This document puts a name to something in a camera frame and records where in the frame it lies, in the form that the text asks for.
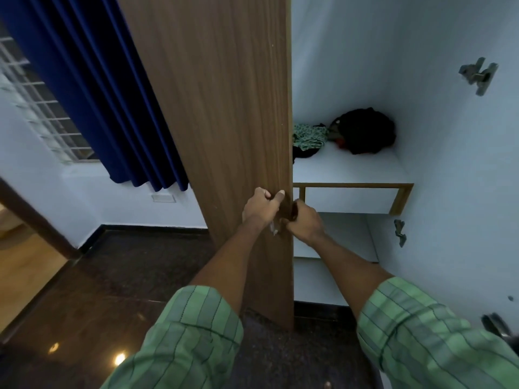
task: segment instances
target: forearm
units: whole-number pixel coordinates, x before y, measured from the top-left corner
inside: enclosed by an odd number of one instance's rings
[[[200,270],[190,285],[216,288],[232,309],[239,314],[249,255],[262,228],[261,222],[254,217],[240,225],[236,233]]]
[[[358,319],[362,307],[380,283],[393,277],[380,265],[362,259],[337,244],[328,235],[315,238],[311,247],[319,254],[332,274],[342,296]]]

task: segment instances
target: black bag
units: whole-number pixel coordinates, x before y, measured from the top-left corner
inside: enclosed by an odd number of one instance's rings
[[[393,145],[396,134],[393,121],[385,114],[368,109],[356,109],[336,118],[330,125],[344,138],[344,147],[352,154],[378,153]]]

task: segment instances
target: green checkered shirt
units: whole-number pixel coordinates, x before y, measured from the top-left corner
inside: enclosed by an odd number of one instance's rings
[[[407,281],[379,285],[364,306],[360,344],[393,388],[519,387],[519,358],[497,336]],[[141,350],[103,388],[219,388],[243,338],[242,324],[214,288],[188,286],[168,302]]]

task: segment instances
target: blue curtain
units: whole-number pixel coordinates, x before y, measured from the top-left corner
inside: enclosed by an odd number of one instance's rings
[[[0,0],[0,17],[113,181],[187,189],[116,0]]]

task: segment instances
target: hand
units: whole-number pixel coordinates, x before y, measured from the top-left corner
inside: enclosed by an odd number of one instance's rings
[[[282,218],[282,223],[296,238],[312,246],[320,237],[326,236],[324,225],[319,214],[313,207],[308,206],[301,199],[295,201],[297,205],[297,217],[295,221]]]
[[[247,201],[241,213],[243,222],[249,219],[258,219],[262,229],[269,225],[279,210],[279,205],[285,199],[285,192],[279,191],[274,199],[269,200],[272,195],[267,190],[258,187],[254,190],[254,195]]]

